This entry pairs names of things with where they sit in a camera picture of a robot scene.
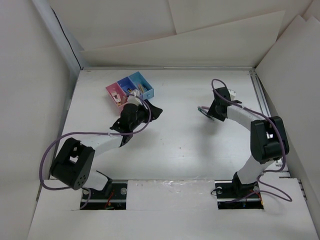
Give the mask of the pack of coloured crayons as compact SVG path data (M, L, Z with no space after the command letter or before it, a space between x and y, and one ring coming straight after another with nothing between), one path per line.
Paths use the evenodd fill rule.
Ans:
M197 107L197 110L201 113L201 114L203 114L205 117L207 117L207 118L209 118L209 119L211 119L211 120L215 120L214 119L214 117L213 116L211 116L210 114L209 114L209 107L207 107L207 106L198 106Z

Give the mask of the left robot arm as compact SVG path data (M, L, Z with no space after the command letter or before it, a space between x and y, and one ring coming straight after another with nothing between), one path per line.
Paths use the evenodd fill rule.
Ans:
M156 120L163 109L143 102L127 103L120 117L110 127L109 132L95 133L84 140L68 138L53 160L50 174L73 190L94 189L100 198L111 194L111 178L99 171L91 170L95 157L127 144L141 124Z

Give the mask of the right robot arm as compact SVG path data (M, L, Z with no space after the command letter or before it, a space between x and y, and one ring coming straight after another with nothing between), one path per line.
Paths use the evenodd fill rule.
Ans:
M232 101L227 87L214 88L213 95L209 116L222 122L235 121L250 132L250 157L234 174L230 187L234 194L230 202L239 202L258 193L256 184L263 174L284 170L290 151L287 134L279 116L267 117Z

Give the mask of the light blue container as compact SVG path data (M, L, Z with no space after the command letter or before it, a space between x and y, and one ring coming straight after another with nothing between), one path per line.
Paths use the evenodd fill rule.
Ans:
M149 82L144 78L144 76L139 71L129 75L128 77L133 81L133 83L137 88L138 88L138 84L143 85L145 92L141 93L141 91L140 90L139 91L144 100L149 100L154 97L155 95L154 88L149 84Z

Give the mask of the pink container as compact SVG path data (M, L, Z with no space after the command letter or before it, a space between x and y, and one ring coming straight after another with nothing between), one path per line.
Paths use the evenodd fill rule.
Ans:
M128 96L117 82L108 85L105 89L118 109L127 103Z

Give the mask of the dark blue container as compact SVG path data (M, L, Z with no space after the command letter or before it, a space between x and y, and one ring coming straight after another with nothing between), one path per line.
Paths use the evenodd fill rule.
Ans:
M128 88L132 90L139 90L138 87L133 83L133 81L128 76L121 80L118 80L117 83L127 97L129 96L129 93L127 91Z

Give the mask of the right aluminium rail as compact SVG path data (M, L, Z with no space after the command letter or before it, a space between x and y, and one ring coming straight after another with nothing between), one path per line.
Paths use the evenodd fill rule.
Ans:
M265 170L265 173L281 173L286 168L286 155L290 151L284 122L279 116L266 116L250 110L262 117L250 124L250 150L255 160L266 164L281 160L281 167L276 170Z

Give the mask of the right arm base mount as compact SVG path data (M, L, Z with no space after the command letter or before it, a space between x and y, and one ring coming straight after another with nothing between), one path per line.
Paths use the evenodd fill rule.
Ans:
M232 180L215 180L211 195L216 197L219 210L263 210L259 190L257 182L237 189Z

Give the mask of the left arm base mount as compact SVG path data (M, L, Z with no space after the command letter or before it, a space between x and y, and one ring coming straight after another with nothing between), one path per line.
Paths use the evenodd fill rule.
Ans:
M91 195L83 190L81 210L126 210L127 208L128 181L115 180L107 195L103 192L91 189Z

